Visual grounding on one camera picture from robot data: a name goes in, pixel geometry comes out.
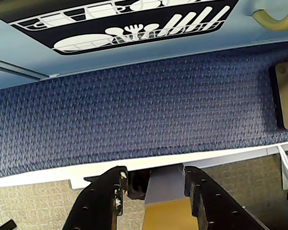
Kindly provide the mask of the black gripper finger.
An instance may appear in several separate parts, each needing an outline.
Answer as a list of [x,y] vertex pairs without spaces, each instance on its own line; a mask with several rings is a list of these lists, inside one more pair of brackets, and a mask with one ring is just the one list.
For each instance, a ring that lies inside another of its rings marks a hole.
[[204,171],[194,166],[186,166],[184,171],[184,194],[190,198],[200,230],[268,229]]
[[78,195],[63,225],[64,230],[115,230],[123,214],[128,171],[116,166],[93,180]]

